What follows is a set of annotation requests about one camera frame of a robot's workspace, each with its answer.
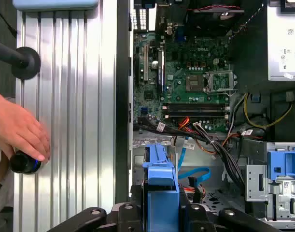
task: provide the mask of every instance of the capacitor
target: capacitor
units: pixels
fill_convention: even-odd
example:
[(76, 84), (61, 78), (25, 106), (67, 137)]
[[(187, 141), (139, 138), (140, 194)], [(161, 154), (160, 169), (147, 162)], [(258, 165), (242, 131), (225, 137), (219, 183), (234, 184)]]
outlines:
[(152, 62), (151, 68), (154, 69), (154, 70), (158, 69), (158, 61), (157, 60), (154, 60)]

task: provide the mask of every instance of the black stand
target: black stand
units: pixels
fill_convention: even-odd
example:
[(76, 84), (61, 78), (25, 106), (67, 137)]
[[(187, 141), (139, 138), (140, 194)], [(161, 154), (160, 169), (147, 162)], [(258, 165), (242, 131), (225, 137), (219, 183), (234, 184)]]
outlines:
[(29, 80), (40, 71), (39, 54), (30, 47), (19, 47), (16, 51), (0, 43), (0, 60), (12, 65), (12, 74)]

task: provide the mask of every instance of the metal bracket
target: metal bracket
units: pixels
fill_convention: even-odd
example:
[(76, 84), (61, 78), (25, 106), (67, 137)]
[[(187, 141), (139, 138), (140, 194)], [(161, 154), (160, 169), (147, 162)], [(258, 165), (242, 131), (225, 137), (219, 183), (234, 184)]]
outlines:
[(246, 166), (246, 201), (264, 202), (268, 200), (266, 165)]

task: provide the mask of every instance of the screw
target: screw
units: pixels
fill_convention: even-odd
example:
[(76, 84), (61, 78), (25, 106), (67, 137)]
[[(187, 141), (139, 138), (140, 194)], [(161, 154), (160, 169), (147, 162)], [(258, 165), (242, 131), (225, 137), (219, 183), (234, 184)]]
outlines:
[(195, 210), (198, 210), (200, 207), (197, 204), (192, 204), (191, 205), (191, 208), (193, 208)]
[(230, 215), (230, 216), (233, 216), (235, 214), (232, 210), (229, 210), (229, 209), (226, 209), (225, 213)]
[(98, 215), (98, 214), (100, 214), (100, 211), (97, 210), (97, 209), (94, 209), (93, 211), (91, 211), (91, 214), (92, 215)]
[(132, 208), (133, 207), (131, 205), (129, 205), (129, 204), (125, 206), (125, 209), (132, 209)]

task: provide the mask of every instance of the ram slot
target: ram slot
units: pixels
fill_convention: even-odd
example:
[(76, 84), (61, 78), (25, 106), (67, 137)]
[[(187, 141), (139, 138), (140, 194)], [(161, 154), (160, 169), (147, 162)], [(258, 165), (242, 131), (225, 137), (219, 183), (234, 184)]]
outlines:
[(170, 118), (227, 118), (225, 104), (181, 104), (169, 103), (164, 107)]

